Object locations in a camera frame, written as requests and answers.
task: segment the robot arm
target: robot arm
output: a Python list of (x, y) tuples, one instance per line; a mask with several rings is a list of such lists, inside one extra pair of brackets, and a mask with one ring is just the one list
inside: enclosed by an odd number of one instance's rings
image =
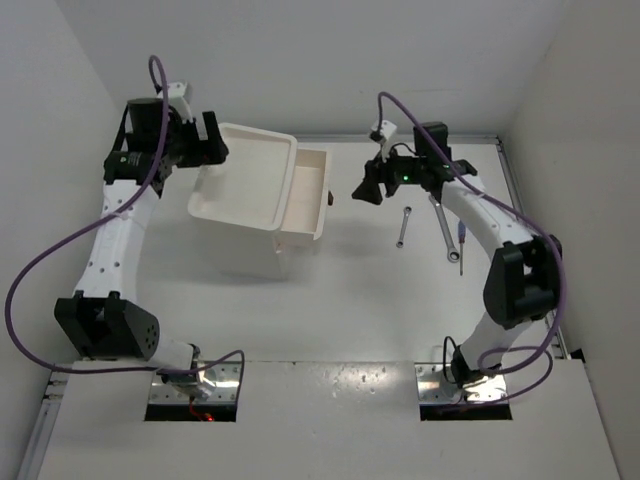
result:
[[(491, 259), (483, 299), (486, 312), (472, 335), (454, 352), (451, 371), (462, 386), (483, 376), (478, 359), (496, 348), (509, 348), (533, 321), (540, 320), (556, 307), (558, 270), (548, 245), (520, 225), (497, 206), (477, 195), (457, 180), (447, 165), (414, 129), (417, 156), (399, 156), (384, 148), (395, 133), (387, 122), (386, 130), (376, 130), (372, 139), (382, 145), (381, 152), (365, 165), (365, 178), (352, 198), (375, 205), (382, 202), (378, 185), (385, 185), (386, 196), (395, 194), (400, 185), (420, 185), (445, 208), (451, 210), (473, 232)], [(451, 157), (447, 145), (448, 131), (442, 123), (426, 124), (438, 146)], [(454, 162), (465, 180), (484, 191), (477, 171), (466, 160)], [(486, 365), (499, 368), (502, 354), (487, 358)]]
[[(56, 302), (56, 320), (83, 357), (134, 358), (152, 367), (174, 370), (194, 366), (197, 347), (164, 334), (156, 317), (139, 307), (136, 298), (144, 234), (173, 167), (219, 164), (228, 154), (213, 112), (203, 113), (208, 138), (199, 138), (188, 103), (189, 92), (184, 82), (169, 85), (168, 135), (151, 185), (126, 212), (98, 229), (73, 296)], [(160, 96), (127, 103), (125, 115), (128, 112), (132, 129), (125, 133), (123, 119), (119, 140), (104, 162), (103, 216), (131, 198), (149, 174), (160, 135)], [(122, 150), (125, 138), (128, 148)], [(188, 383), (184, 378), (175, 380)]]

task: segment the white box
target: white box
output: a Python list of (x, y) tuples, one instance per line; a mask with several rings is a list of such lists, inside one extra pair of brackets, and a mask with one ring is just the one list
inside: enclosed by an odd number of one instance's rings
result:
[(330, 154), (280, 133), (220, 124), (223, 165), (200, 169), (188, 210), (225, 273), (283, 279), (291, 247), (322, 235)]

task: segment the purple cable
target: purple cable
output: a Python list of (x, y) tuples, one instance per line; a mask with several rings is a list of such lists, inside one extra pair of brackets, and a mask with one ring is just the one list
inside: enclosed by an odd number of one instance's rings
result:
[(16, 348), (22, 353), (25, 357), (31, 360), (34, 363), (37, 363), (41, 367), (48, 368), (54, 372), (62, 372), (62, 373), (77, 373), (90, 375), (94, 373), (114, 373), (114, 372), (140, 372), (146, 370), (155, 370), (153, 367), (127, 367), (127, 368), (107, 368), (107, 369), (98, 369), (98, 370), (73, 370), (71, 368), (64, 368), (57, 366), (53, 363), (46, 362), (38, 357), (36, 357), (33, 353), (31, 353), (27, 348), (22, 344), (18, 336), (16, 335), (15, 329), (13, 328), (13, 318), (11, 317), (11, 305), (13, 303), (13, 297), (15, 296), (16, 290), (18, 286), (24, 279), (24, 277), (29, 273), (33, 267), (38, 265), (42, 260), (47, 258), (52, 253), (60, 250), (65, 245), (73, 242), (75, 239), (85, 235), (96, 228), (101, 227), (102, 225), (110, 222), (114, 218), (116, 218), (119, 214), (126, 212), (131, 205), (133, 205), (144, 193), (147, 187), (151, 184), (153, 177), (158, 170), (158, 166), (160, 165), (160, 160), (162, 159), (162, 151), (164, 150), (164, 143), (167, 138), (167, 128), (169, 125), (169, 92), (167, 88), (167, 77), (164, 72), (164, 68), (162, 67), (162, 62), (155, 55), (151, 55), (149, 57), (149, 69), (153, 71), (153, 64), (158, 68), (158, 72), (160, 73), (160, 79), (162, 82), (162, 123), (160, 126), (160, 138), (158, 139), (158, 148), (156, 149), (156, 154), (153, 159), (153, 163), (151, 165), (151, 169), (149, 170), (149, 174), (147, 178), (144, 179), (142, 185), (138, 189), (138, 191), (131, 196), (129, 200), (127, 200), (122, 206), (120, 206), (115, 212), (109, 213), (104, 217), (96, 220), (95, 222), (87, 225), (84, 228), (81, 228), (75, 233), (72, 233), (66, 238), (63, 238), (55, 245), (47, 248), (40, 255), (31, 260), (27, 265), (18, 273), (18, 276), (15, 278), (11, 286), (9, 287), (9, 291), (7, 292), (7, 297), (4, 302), (4, 320), (5, 325), (7, 327), (7, 332), (9, 334), (9, 338), (16, 346)]
[[(560, 279), (560, 292), (559, 292), (558, 307), (557, 307), (557, 310), (556, 310), (555, 318), (554, 318), (553, 323), (551, 324), (551, 328), (549, 328), (549, 332), (547, 332), (547, 336), (543, 340), (542, 344), (540, 346), (538, 346), (538, 347), (517, 347), (517, 348), (511, 349), (511, 350), (502, 349), (502, 348), (495, 348), (495, 349), (491, 349), (491, 350), (488, 350), (488, 351), (484, 352), (482, 355), (480, 355), (480, 358), (478, 358), (479, 369), (480, 369), (480, 371), (482, 373), (485, 373), (485, 374), (506, 375), (506, 374), (509, 374), (509, 373), (517, 372), (519, 370), (522, 370), (523, 368), (528, 367), (533, 362), (535, 362), (538, 358), (540, 358), (541, 355), (543, 355), (545, 353), (548, 354), (547, 347), (549, 347), (549, 345), (553, 341), (553, 337), (556, 335), (556, 333), (558, 333), (558, 330), (560, 328), (560, 319), (564, 316), (564, 312), (566, 310), (566, 305), (567, 305), (567, 279), (566, 279), (564, 267), (563, 267), (563, 264), (562, 264), (562, 256), (560, 255), (560, 252), (558, 251), (558, 248), (556, 247), (555, 242), (552, 240), (551, 236), (547, 232), (545, 232), (544, 229), (540, 225), (538, 225), (534, 220), (532, 220), (531, 218), (527, 217), (526, 215), (520, 213), (515, 208), (507, 205), (506, 203), (501, 202), (497, 198), (494, 198), (491, 195), (488, 195), (488, 194), (478, 190), (476, 187), (474, 187), (469, 182), (467, 182), (464, 179), (464, 177), (462, 175), (460, 175), (458, 170), (455, 168), (454, 163), (445, 155), (445, 153), (438, 146), (436, 141), (431, 137), (429, 132), (427, 132), (424, 129), (424, 127), (420, 124), (418, 119), (409, 111), (409, 109), (407, 107), (405, 107), (402, 104), (402, 102), (400, 102), (400, 100), (398, 100), (396, 97), (394, 97), (392, 94), (390, 94), (388, 92), (380, 92), (378, 94), (378, 117), (379, 117), (378, 118), (378, 126), (379, 127), (382, 125), (382, 119), (383, 119), (383, 112), (382, 112), (382, 99), (383, 98), (387, 98), (387, 99), (391, 100), (391, 102), (393, 102), (400, 110), (402, 110), (402, 112), (407, 116), (407, 118), (409, 118), (409, 120), (411, 120), (411, 123), (414, 124), (414, 126), (420, 132), (420, 134), (424, 137), (424, 139), (429, 143), (431, 148), (438, 154), (438, 156), (445, 163), (445, 165), (448, 165), (451, 168), (451, 171), (453, 172), (453, 174), (456, 177), (456, 179), (460, 181), (460, 183), (462, 183), (465, 187), (467, 187), (469, 190), (471, 190), (476, 195), (482, 195), (483, 198), (485, 200), (487, 200), (489, 203), (492, 203), (492, 204), (496, 205), (497, 207), (501, 208), (502, 210), (505, 210), (506, 212), (509, 212), (511, 215), (513, 215), (516, 218), (520, 219), (522, 222), (524, 222), (526, 225), (528, 225), (533, 230), (535, 230), (538, 234), (540, 234), (540, 236), (544, 239), (544, 241), (551, 247), (551, 252), (552, 252), (553, 257), (554, 257), (554, 259), (556, 261), (556, 264), (558, 265), (558, 276), (559, 276), (559, 279)], [(522, 350), (522, 349), (534, 350), (534, 353), (530, 357), (528, 357), (526, 360), (523, 360), (522, 362), (520, 362), (520, 363), (518, 363), (518, 364), (516, 364), (516, 365), (514, 365), (512, 367), (502, 368), (500, 370), (489, 370), (484, 366), (484, 361), (486, 360), (486, 358), (489, 355), (492, 355), (492, 354), (495, 354), (495, 353), (505, 353), (507, 351), (518, 351), (519, 349), (520, 350)], [(535, 388), (538, 385), (540, 385), (540, 383), (542, 383), (542, 381), (536, 382), (532, 386), (532, 388)], [(532, 388), (524, 389), (521, 392), (526, 393), (526, 392), (530, 391)], [(514, 397), (516, 397), (518, 395), (521, 395), (521, 392), (516, 392), (513, 395), (509, 395), (507, 397), (507, 399), (508, 398), (514, 398)]]
[[(156, 79), (155, 79), (155, 75), (154, 75), (154, 68), (153, 68), (154, 64), (155, 64), (156, 68), (158, 69), (158, 73), (160, 74), (160, 85), (158, 85), (156, 83)], [(92, 230), (95, 230), (96, 228), (101, 227), (105, 223), (108, 223), (109, 221), (111, 221), (114, 218), (116, 218), (121, 213), (126, 212), (129, 209), (129, 207), (131, 205), (133, 205), (142, 196), (144, 191), (147, 189), (147, 187), (153, 181), (153, 178), (155, 177), (155, 174), (156, 174), (156, 172), (158, 170), (158, 167), (160, 166), (160, 161), (162, 160), (162, 153), (163, 153), (163, 150), (164, 150), (164, 144), (165, 144), (165, 141), (166, 141), (166, 138), (167, 138), (167, 129), (168, 129), (168, 126), (169, 126), (169, 92), (168, 92), (167, 76), (166, 76), (164, 68), (162, 66), (162, 62), (155, 55), (151, 55), (149, 57), (149, 73), (151, 75), (151, 79), (152, 79), (152, 81), (154, 83), (154, 86), (160, 87), (160, 90), (162, 91), (162, 123), (160, 125), (160, 137), (158, 139), (158, 148), (156, 149), (155, 157), (153, 159), (153, 163), (151, 164), (151, 169), (149, 170), (149, 173), (148, 173), (147, 177), (144, 179), (144, 182), (142, 182), (142, 185), (140, 185), (140, 188), (138, 189), (138, 191), (136, 191), (136, 193), (133, 194), (131, 196), (131, 198), (129, 200), (127, 200), (115, 212), (105, 215), (104, 217), (100, 218), (99, 220), (93, 222), (92, 224), (87, 225), (86, 227), (84, 227), (84, 228), (78, 230), (77, 232), (72, 233), (68, 237), (60, 240), (55, 245), (47, 248), (44, 252), (42, 252), (40, 255), (38, 255), (33, 260), (31, 260), (20, 271), (20, 273), (18, 273), (18, 276), (15, 278), (15, 280), (13, 281), (11, 286), (9, 287), (9, 291), (7, 292), (7, 297), (6, 297), (5, 302), (4, 302), (5, 326), (7, 327), (7, 333), (9, 334), (9, 338), (11, 338), (11, 341), (13, 342), (13, 344), (20, 351), (20, 353), (22, 353), (25, 357), (27, 357), (32, 362), (40, 365), (41, 367), (47, 368), (47, 369), (49, 369), (49, 370), (51, 370), (53, 372), (61, 372), (61, 373), (68, 373), (68, 374), (92, 375), (92, 374), (98, 374), (98, 373), (151, 372), (151, 371), (156, 371), (157, 373), (161, 373), (161, 374), (185, 374), (185, 375), (189, 375), (189, 374), (195, 374), (195, 373), (201, 372), (203, 370), (208, 370), (209, 368), (224, 362), (225, 360), (227, 360), (228, 358), (230, 358), (230, 357), (232, 357), (234, 355), (240, 355), (240, 357), (241, 357), (241, 370), (240, 370), (240, 379), (239, 379), (239, 384), (238, 384), (238, 391), (236, 392), (236, 407), (237, 407), (238, 399), (240, 398), (240, 386), (242, 385), (242, 379), (244, 377), (245, 355), (244, 355), (244, 352), (242, 350), (234, 350), (233, 352), (228, 353), (227, 355), (219, 358), (218, 360), (215, 360), (215, 361), (212, 361), (212, 362), (208, 362), (208, 363), (206, 363), (205, 365), (203, 365), (201, 367), (193, 368), (191, 370), (158, 369), (158, 368), (154, 368), (154, 367), (124, 367), (124, 368), (121, 367), (121, 368), (74, 370), (72, 368), (65, 368), (65, 367), (61, 367), (59, 365), (55, 365), (53, 363), (49, 363), (49, 362), (47, 362), (45, 360), (42, 360), (41, 358), (38, 358), (37, 356), (35, 356), (20, 341), (20, 339), (18, 338), (18, 336), (16, 334), (15, 329), (13, 328), (13, 318), (11, 316), (11, 306), (12, 306), (12, 303), (13, 303), (13, 298), (15, 296), (16, 290), (18, 289), (18, 286), (20, 285), (20, 283), (22, 282), (24, 277), (33, 269), (33, 267), (38, 265), (42, 260), (47, 258), (49, 255), (51, 255), (52, 253), (60, 250), (62, 247), (64, 247), (65, 245), (68, 245), (69, 243), (71, 243), (75, 239), (81, 237), (82, 235), (85, 235), (86, 233), (91, 232)]]

